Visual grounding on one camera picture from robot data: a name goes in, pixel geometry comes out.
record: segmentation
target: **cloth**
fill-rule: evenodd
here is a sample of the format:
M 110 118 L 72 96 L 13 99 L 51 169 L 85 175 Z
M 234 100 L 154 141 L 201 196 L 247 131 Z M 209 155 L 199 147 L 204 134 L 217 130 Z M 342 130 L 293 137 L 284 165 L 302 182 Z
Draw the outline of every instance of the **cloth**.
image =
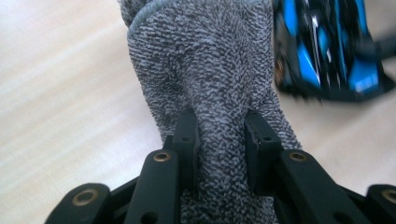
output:
M 244 119 L 259 111 L 285 149 L 301 145 L 271 87 L 273 13 L 264 0 L 120 0 L 128 47 L 164 140 L 178 115 L 198 119 L 198 198 L 182 223 L 277 223 L 272 199 L 248 190 Z

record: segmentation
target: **gray towel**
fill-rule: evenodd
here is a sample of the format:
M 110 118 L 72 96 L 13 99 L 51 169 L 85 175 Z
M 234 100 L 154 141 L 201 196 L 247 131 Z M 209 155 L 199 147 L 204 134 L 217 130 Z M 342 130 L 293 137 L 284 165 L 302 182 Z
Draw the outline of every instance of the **gray towel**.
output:
M 271 87 L 272 7 L 253 0 L 120 0 L 128 47 L 162 138 L 181 111 L 198 118 L 199 197 L 182 223 L 276 223 L 271 198 L 248 191 L 244 118 L 259 111 L 285 149 L 301 146 Z

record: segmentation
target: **folded fabric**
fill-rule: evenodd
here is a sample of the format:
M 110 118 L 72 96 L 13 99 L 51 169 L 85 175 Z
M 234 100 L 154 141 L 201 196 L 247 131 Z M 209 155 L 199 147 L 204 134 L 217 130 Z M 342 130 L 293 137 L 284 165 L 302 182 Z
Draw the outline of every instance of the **folded fabric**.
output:
M 272 6 L 253 0 L 120 0 L 134 70 L 162 138 L 192 108 L 201 137 L 198 197 L 182 223 L 276 223 L 271 198 L 248 190 L 244 119 L 257 110 L 285 149 L 301 145 L 271 87 Z

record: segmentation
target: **light wood surface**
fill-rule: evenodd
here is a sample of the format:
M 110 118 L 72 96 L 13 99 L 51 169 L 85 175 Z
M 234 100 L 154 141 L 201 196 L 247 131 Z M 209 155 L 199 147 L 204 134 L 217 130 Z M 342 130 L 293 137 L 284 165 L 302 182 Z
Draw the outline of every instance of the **light wood surface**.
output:
M 366 7 L 374 37 L 396 27 L 395 0 Z M 162 147 L 126 31 L 116 0 L 0 3 L 0 223 L 43 223 L 69 190 L 114 189 Z M 337 183 L 396 185 L 396 91 L 363 105 L 280 102 Z

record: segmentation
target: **textured gray fabric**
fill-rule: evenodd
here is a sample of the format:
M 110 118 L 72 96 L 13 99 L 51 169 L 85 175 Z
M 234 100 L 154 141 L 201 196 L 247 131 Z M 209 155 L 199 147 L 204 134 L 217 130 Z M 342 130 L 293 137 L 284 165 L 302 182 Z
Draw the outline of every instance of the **textured gray fabric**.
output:
M 134 69 L 162 138 L 185 108 L 198 118 L 199 197 L 185 192 L 182 223 L 276 223 L 272 199 L 248 191 L 243 126 L 248 108 L 255 109 L 285 149 L 301 148 L 271 88 L 270 2 L 169 0 L 139 12 L 132 0 L 120 5 Z

